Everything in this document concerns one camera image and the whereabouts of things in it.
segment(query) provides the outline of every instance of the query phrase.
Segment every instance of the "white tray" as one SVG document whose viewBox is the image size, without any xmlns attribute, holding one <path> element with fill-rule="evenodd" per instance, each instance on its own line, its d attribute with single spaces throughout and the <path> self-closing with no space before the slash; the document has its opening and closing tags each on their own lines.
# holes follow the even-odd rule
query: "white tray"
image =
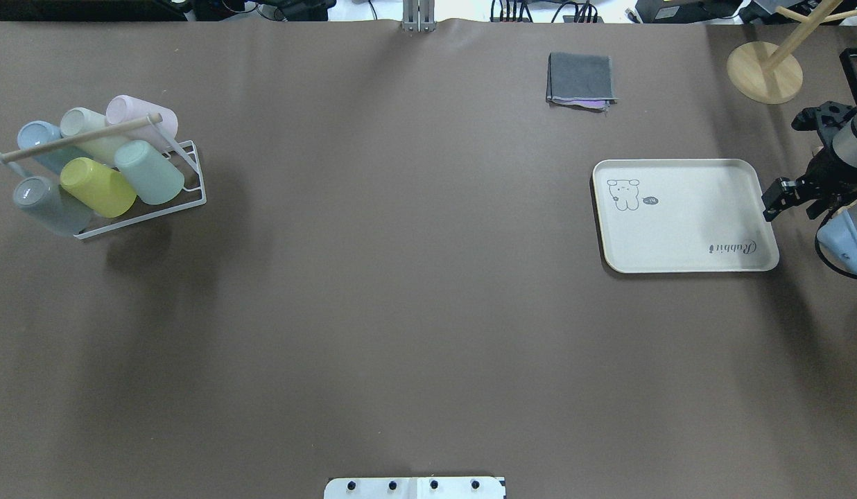
<svg viewBox="0 0 857 499">
<path fill-rule="evenodd" d="M 780 260 L 746 161 L 606 160 L 592 180 L 604 259 L 617 272 L 759 272 Z"/>
</svg>

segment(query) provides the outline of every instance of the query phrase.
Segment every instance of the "light blue object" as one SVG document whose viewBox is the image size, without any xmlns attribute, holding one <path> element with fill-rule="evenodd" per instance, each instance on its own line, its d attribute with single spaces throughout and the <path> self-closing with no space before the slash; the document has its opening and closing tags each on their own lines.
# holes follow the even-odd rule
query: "light blue object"
<svg viewBox="0 0 857 499">
<path fill-rule="evenodd" d="M 842 211 L 820 227 L 817 239 L 849 271 L 857 274 L 857 227 L 849 211 Z"/>
<path fill-rule="evenodd" d="M 58 129 L 58 126 L 52 123 L 36 121 L 27 123 L 19 130 L 16 142 L 19 144 L 20 149 L 27 149 L 61 138 L 62 133 Z M 35 160 L 48 168 L 49 171 L 52 171 L 52 173 L 59 175 L 68 161 L 80 157 L 89 158 L 90 156 L 86 152 L 83 152 L 82 149 L 67 146 L 67 148 L 57 149 L 45 155 L 35 156 Z"/>
<path fill-rule="evenodd" d="M 171 201 L 185 183 L 181 171 L 144 140 L 132 140 L 121 146 L 114 153 L 114 166 L 147 204 Z"/>
<path fill-rule="evenodd" d="M 17 208 L 58 236 L 79 234 L 93 211 L 47 177 L 27 177 L 12 193 Z"/>
</svg>

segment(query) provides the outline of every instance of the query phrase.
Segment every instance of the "gray cup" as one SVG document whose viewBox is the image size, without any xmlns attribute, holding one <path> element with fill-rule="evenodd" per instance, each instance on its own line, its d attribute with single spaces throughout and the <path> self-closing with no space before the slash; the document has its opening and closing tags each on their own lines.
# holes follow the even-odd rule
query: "gray cup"
<svg viewBox="0 0 857 499">
<path fill-rule="evenodd" d="M 89 224 L 93 211 L 47 177 L 27 177 L 12 192 L 12 202 L 57 236 L 74 236 Z"/>
</svg>

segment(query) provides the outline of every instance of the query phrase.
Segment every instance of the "cloth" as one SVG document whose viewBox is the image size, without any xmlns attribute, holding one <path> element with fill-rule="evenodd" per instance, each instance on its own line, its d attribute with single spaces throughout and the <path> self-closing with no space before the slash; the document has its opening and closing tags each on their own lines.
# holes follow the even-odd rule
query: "cloth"
<svg viewBox="0 0 857 499">
<path fill-rule="evenodd" d="M 610 57 L 550 53 L 546 100 L 587 110 L 606 110 L 616 98 L 612 75 L 613 61 Z"/>
</svg>

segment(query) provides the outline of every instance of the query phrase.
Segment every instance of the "blue cup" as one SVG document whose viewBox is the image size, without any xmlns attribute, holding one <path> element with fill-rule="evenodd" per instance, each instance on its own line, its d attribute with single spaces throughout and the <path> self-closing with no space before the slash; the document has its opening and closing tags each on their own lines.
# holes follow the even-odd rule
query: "blue cup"
<svg viewBox="0 0 857 499">
<path fill-rule="evenodd" d="M 55 126 L 52 123 L 36 121 L 27 123 L 19 130 L 19 135 L 16 136 L 16 142 L 19 144 L 20 149 L 27 149 L 61 138 L 62 133 L 58 129 L 58 126 Z M 45 155 L 35 156 L 35 161 L 45 166 L 47 170 L 52 171 L 52 173 L 59 175 L 62 173 L 62 168 L 64 168 L 64 165 L 67 164 L 68 161 L 79 157 L 89 158 L 89 155 L 79 148 L 67 146 L 67 148 L 57 149 L 55 151 L 48 152 Z"/>
</svg>

